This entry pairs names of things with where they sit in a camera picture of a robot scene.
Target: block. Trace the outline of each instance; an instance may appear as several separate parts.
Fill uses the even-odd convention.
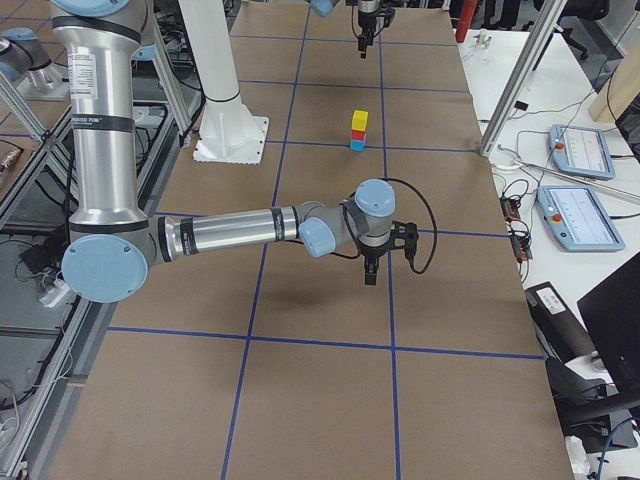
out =
[[[369,121],[369,112],[366,110],[355,110],[351,119],[351,130],[367,131],[367,122]]]
[[[351,140],[360,140],[362,142],[366,142],[367,132],[363,132],[360,130],[351,130]]]
[[[351,140],[351,150],[355,150],[356,152],[364,151],[364,141],[362,140]]]

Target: blue cap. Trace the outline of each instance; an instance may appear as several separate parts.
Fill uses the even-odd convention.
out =
[[[7,77],[10,82],[15,82],[21,77],[20,72],[13,68],[11,65],[0,62],[0,73]]]
[[[300,238],[312,257],[321,257],[336,249],[336,237],[324,221],[311,217],[298,227]]]
[[[104,17],[116,13],[129,0],[51,0],[55,5],[81,17]]]
[[[81,237],[62,258],[64,281],[92,302],[124,300],[144,284],[148,272],[147,259],[138,247],[115,235]]]
[[[26,27],[10,28],[0,33],[7,40],[12,42],[26,42],[27,40],[37,40],[38,36],[33,30]]]
[[[148,62],[149,60],[153,60],[153,57],[156,56],[156,46],[155,45],[147,45],[146,47],[140,47],[136,53],[133,54],[132,60],[137,60],[140,62]]]
[[[396,209],[393,187],[384,180],[365,180],[356,190],[356,205],[372,217],[388,217]]]
[[[331,0],[311,0],[311,8],[321,17],[326,17],[333,12],[333,2]]]

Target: white desk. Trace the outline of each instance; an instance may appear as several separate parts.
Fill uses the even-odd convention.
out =
[[[520,32],[489,32],[493,37],[488,50],[475,48],[474,35],[477,31],[470,31],[465,44],[460,45],[460,53],[469,89],[473,95],[474,107],[478,120],[491,118],[495,106],[507,83],[509,75],[524,46],[527,33]],[[518,100],[529,104],[529,112],[539,110],[559,110],[570,104],[580,102],[591,91],[591,84],[585,77],[580,65],[562,38],[555,36],[547,50],[540,66],[529,75],[525,88]],[[597,127],[608,130],[613,124],[598,124],[591,120],[588,108],[595,98],[592,94],[580,106],[575,119],[571,123],[575,126]],[[522,130],[548,131],[555,123],[567,123],[576,114],[578,106],[571,107],[560,113],[540,113],[527,115],[519,120],[507,122],[502,131],[499,142],[505,147],[515,149],[516,135]],[[629,147],[617,130],[606,133],[607,143],[612,155],[628,155]],[[545,165],[549,158],[547,136],[523,133],[520,135],[519,152],[528,163]],[[489,159],[498,165],[512,163],[513,155],[497,148],[491,152]],[[607,185],[640,193],[640,165],[634,158],[615,160],[616,178]],[[540,171],[528,169],[540,177]],[[513,172],[498,171],[507,183],[524,178],[531,182],[531,189],[536,183],[520,170]],[[546,174],[542,185],[562,185],[567,182]],[[502,191],[502,180],[496,177],[498,192]],[[521,192],[521,185],[514,187],[509,193]],[[522,218],[532,227],[533,243],[531,251],[533,260],[530,262],[529,274],[524,282],[524,288],[550,281],[567,302],[573,313],[580,318],[577,301],[591,288],[620,267],[624,262],[640,251],[640,219],[619,220],[615,222],[626,248],[615,253],[567,253],[562,251],[553,239],[537,207],[533,209],[534,195],[528,195],[524,200],[520,213]],[[640,203],[631,204],[598,191],[609,215],[628,215],[640,212]],[[580,373],[589,376],[589,369],[583,366]],[[596,465],[595,455],[590,459]],[[640,475],[640,450],[620,451],[607,454],[610,464],[605,466],[603,478],[616,478],[616,475]]]

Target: black monitor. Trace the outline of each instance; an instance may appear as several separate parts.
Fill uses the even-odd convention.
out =
[[[564,395],[556,406],[565,434],[577,434],[594,452],[620,421],[640,417],[640,253],[582,297],[578,309],[615,387],[591,381],[593,387],[583,384],[580,395]],[[635,446],[626,427],[613,448]]]

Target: warning label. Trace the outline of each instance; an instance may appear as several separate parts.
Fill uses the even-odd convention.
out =
[[[91,53],[69,55],[69,83],[72,100],[97,100],[96,56]]]

